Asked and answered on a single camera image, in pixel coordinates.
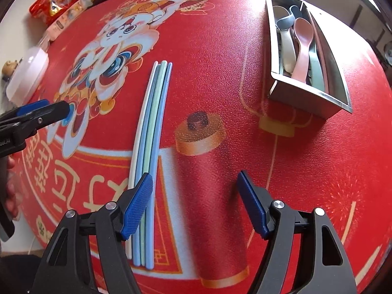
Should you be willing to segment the person left hand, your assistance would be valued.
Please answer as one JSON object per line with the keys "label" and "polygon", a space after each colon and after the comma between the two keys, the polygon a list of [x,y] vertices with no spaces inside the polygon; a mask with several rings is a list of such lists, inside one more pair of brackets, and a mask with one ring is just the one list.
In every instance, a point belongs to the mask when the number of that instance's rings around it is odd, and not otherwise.
{"label": "person left hand", "polygon": [[15,159],[8,157],[7,160],[7,181],[5,185],[5,208],[10,213],[13,220],[18,220],[20,217],[19,207],[21,205],[23,196],[20,192],[20,180],[15,172]]}

